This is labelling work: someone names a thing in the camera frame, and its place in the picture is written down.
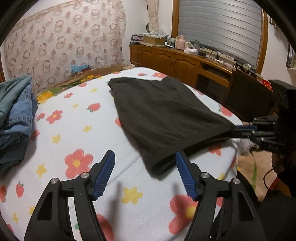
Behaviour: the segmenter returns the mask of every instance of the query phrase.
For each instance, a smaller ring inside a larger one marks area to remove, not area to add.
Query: stack of folded clothes
[[[0,83],[0,178],[25,156],[37,100],[31,76]]]

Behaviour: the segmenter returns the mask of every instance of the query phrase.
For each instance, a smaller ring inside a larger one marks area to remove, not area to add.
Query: blue denim jeans
[[[14,101],[0,127],[0,177],[8,167],[24,159],[36,108],[37,100],[29,83]]]

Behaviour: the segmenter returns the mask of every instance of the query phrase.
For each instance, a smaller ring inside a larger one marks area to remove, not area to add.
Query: blue gripper pad
[[[178,171],[181,176],[187,195],[191,197],[192,200],[196,200],[198,193],[196,191],[196,186],[195,186],[196,181],[192,176],[191,171],[189,170],[190,164],[192,163],[189,162],[187,156],[183,151],[182,152],[178,151],[176,153],[176,166],[178,168]]]
[[[92,175],[92,180],[94,182],[94,190],[91,194],[95,200],[98,200],[99,197],[103,196],[105,188],[107,186],[110,175],[115,166],[115,154],[113,151],[107,151],[100,163],[96,163],[90,170]]]

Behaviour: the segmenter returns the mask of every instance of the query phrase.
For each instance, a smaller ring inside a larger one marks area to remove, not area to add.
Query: floral blanket
[[[160,180],[147,172],[121,128],[108,86],[114,77],[161,80],[165,75],[134,68],[82,81],[43,99],[33,121],[25,160],[0,182],[1,215],[20,240],[48,182],[53,177],[63,181],[88,172],[107,150],[115,153],[115,167],[104,195],[94,202],[107,241],[184,240],[197,203],[186,195],[176,168]],[[188,88],[212,111],[242,124],[223,106]],[[236,175],[238,143],[239,139],[233,139],[210,146],[191,156],[190,161],[218,179],[230,180]],[[221,199],[217,199],[216,212],[220,206]],[[69,209],[74,237],[81,240],[71,198]]]

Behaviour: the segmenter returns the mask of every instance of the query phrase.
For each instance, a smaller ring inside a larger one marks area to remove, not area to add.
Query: flower center
[[[79,166],[80,166],[80,160],[75,160],[75,161],[73,162],[73,166],[74,166],[74,167],[79,167]]]
[[[186,217],[193,219],[196,207],[188,207],[186,208]]]

